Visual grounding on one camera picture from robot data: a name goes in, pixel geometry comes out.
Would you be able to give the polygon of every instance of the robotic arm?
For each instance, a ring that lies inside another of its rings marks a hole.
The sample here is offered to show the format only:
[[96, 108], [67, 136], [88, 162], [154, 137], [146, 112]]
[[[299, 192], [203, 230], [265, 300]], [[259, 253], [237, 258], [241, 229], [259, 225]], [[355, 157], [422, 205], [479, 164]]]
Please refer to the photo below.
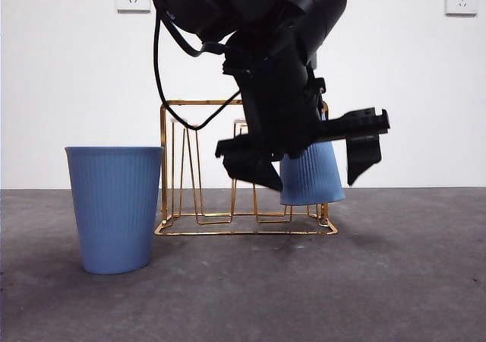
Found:
[[[224, 54], [223, 73], [240, 88], [248, 134], [220, 141], [218, 157], [230, 177], [282, 189], [271, 165], [284, 154], [300, 157], [318, 141], [346, 139], [348, 182], [380, 162], [379, 134], [390, 128], [387, 112], [350, 112], [340, 119], [320, 118], [323, 78], [311, 60], [346, 8], [347, 0], [153, 0], [157, 26], [166, 26], [189, 55]], [[191, 47], [181, 28], [203, 45]], [[226, 44], [220, 43], [230, 35]], [[158, 68], [157, 80], [161, 96]]]

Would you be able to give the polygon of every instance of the ribbed cup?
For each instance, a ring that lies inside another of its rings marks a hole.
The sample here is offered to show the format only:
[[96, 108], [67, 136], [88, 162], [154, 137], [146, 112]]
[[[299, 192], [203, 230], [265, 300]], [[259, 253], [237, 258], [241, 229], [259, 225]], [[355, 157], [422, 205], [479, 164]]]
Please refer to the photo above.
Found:
[[86, 271], [121, 274], [150, 261], [161, 147], [66, 147]]
[[284, 205], [324, 204], [345, 198], [330, 142], [312, 144], [297, 160], [285, 156], [280, 161], [280, 177], [280, 203]]

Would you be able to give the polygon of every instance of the gray floor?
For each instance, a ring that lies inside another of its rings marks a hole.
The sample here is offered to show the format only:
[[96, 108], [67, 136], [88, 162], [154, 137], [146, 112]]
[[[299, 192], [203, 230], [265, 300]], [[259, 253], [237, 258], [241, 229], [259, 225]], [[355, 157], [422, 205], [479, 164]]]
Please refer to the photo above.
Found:
[[157, 237], [148, 267], [95, 276], [70, 192], [3, 192], [2, 340], [486, 340], [486, 189], [347, 195], [338, 236]]

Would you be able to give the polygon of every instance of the white wall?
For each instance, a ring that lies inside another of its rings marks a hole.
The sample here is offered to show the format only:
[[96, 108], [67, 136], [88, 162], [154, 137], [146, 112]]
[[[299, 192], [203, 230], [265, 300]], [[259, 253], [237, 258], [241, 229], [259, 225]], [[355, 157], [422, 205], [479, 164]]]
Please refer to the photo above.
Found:
[[[481, 0], [481, 9], [486, 9]], [[387, 108], [383, 162], [363, 187], [486, 186], [486, 10], [443, 16], [443, 0], [349, 0], [319, 51], [331, 116]], [[157, 145], [155, 14], [116, 14], [114, 0], [2, 0], [2, 186], [68, 188], [67, 145]], [[171, 98], [235, 91], [222, 59], [191, 59], [163, 35]], [[180, 109], [193, 122], [208, 111]], [[227, 187], [215, 143], [241, 110], [201, 136], [206, 187]], [[346, 182], [346, 148], [335, 146]]]

